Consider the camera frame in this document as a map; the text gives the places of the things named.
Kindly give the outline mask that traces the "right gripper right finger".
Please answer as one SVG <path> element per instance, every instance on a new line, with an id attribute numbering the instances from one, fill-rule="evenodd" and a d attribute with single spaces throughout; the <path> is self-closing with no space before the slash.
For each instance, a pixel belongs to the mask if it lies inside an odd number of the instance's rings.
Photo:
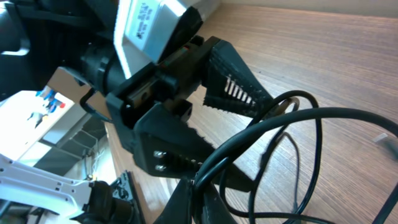
<path id="1" fill-rule="evenodd" d="M 202 224 L 237 224 L 213 184 L 205 188 L 200 221 Z"/>

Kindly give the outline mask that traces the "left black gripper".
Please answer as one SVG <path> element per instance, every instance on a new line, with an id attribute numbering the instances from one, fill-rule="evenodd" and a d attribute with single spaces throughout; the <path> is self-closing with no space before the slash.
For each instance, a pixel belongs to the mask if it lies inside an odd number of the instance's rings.
<path id="1" fill-rule="evenodd" d="M 187 125 L 187 99 L 200 85 L 205 106 L 252 118 L 273 100 L 232 44 L 200 36 L 106 95 L 122 147 L 149 175 L 194 179 L 215 151 Z"/>

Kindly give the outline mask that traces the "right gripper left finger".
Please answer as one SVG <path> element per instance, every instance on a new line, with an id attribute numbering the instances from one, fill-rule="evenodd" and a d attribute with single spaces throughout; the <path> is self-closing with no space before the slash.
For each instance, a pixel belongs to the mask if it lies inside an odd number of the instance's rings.
<path id="1" fill-rule="evenodd" d="M 181 179 L 154 224 L 192 224 L 192 183 Z"/>

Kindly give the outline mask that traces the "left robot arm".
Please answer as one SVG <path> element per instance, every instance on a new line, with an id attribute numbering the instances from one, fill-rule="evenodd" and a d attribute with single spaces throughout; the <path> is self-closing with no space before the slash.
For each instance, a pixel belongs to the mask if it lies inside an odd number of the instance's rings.
<path id="1" fill-rule="evenodd" d="M 100 92 L 136 164 L 181 178 L 214 147 L 187 126 L 188 97 L 257 118 L 271 96 L 236 49 L 197 32 L 205 1 L 8 1 L 1 19 L 1 98 L 44 87 L 58 68 Z"/>

